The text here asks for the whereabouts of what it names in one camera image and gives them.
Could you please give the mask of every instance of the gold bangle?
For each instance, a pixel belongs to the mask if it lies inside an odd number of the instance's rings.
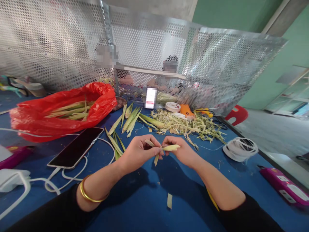
[[[89,201],[94,202],[94,203],[100,203],[100,202],[104,201],[104,200],[108,197],[109,192],[106,194],[106,196],[105,196],[102,200],[94,200],[94,199],[91,199],[90,197],[88,197],[87,194],[85,193],[85,190],[84,190],[84,182],[85,182],[85,179],[87,179],[89,176],[91,176],[91,174],[88,175],[88,176],[86,176],[86,177],[82,180],[82,182],[80,183],[80,192],[81,192],[82,196],[83,196],[86,200],[89,200]]]

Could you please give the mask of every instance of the metal partition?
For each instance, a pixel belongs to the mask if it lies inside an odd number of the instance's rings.
[[[142,88],[154,83],[160,87],[159,101],[219,107],[221,115],[230,112],[286,43],[97,0],[2,0],[0,20],[1,74],[28,75],[54,91],[109,82],[134,101],[141,101]],[[98,45],[115,45],[122,65],[162,71],[163,62],[170,62],[186,78],[101,68]]]

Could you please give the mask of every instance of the red plastic bag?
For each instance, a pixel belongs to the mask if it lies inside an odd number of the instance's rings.
[[[47,112],[59,107],[67,106],[75,102],[95,101],[89,109],[86,121],[75,121],[60,118],[45,118]],[[10,111],[12,128],[22,130],[30,134],[52,137],[34,137],[21,134],[24,139],[31,142],[47,142],[71,134],[85,128],[94,127],[116,106],[115,91],[110,84],[93,82],[79,89],[57,92],[53,95],[25,101],[18,104],[19,107]]]

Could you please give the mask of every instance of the blue table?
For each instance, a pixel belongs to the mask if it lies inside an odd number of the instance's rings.
[[[27,99],[20,99],[11,92],[0,92],[2,104],[0,111],[13,108],[17,103]],[[122,110],[118,110],[109,114],[98,126],[105,125],[109,129],[121,113]],[[143,109],[142,113],[148,114],[149,111]],[[0,115],[0,127],[10,128],[8,113]],[[141,127],[141,123],[136,123],[135,129]],[[134,130],[130,138],[126,138],[126,133],[120,137],[124,145],[128,146],[134,136],[147,133],[148,129],[144,126]],[[226,133],[226,141],[236,137],[230,129]],[[162,142],[165,137],[156,133],[153,135],[159,142]],[[108,140],[105,133],[101,138]],[[47,167],[46,164],[73,139],[72,135],[51,142],[33,144],[18,137],[15,132],[0,131],[0,141],[3,146],[37,146],[34,154],[16,167],[16,169],[29,170],[31,178],[49,177],[53,168]],[[214,150],[222,145],[221,142],[215,140],[209,143],[193,136],[191,139],[199,146],[198,154],[201,157],[217,167],[240,189],[254,197],[285,231],[308,231],[309,215],[289,206],[260,175],[257,165],[271,167],[264,158],[257,154],[249,159],[247,165],[243,165],[228,158],[222,149],[209,151],[201,147]],[[88,165],[79,178],[104,167],[112,157],[113,152],[109,145],[103,141],[97,141],[89,151]],[[74,176],[82,169],[84,163],[85,160],[82,159],[74,170],[67,171],[67,175]],[[67,182],[62,178],[61,173],[54,176],[52,181],[58,187]],[[19,186],[8,194],[1,194],[0,212],[10,206],[22,193],[23,187]],[[166,205],[167,193],[173,195],[172,210],[169,210]],[[5,230],[55,196],[55,193],[45,190],[43,182],[32,182],[28,196],[0,221],[0,230]],[[202,180],[194,170],[180,163],[173,155],[159,160],[156,167],[151,159],[137,171],[122,178],[111,190],[107,200],[101,204],[100,210],[87,231],[225,231],[215,215]]]

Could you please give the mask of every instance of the smartphone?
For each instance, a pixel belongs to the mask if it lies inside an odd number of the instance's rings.
[[[53,158],[47,166],[64,169],[75,168],[103,131],[103,128],[98,127],[85,129],[55,158]]]

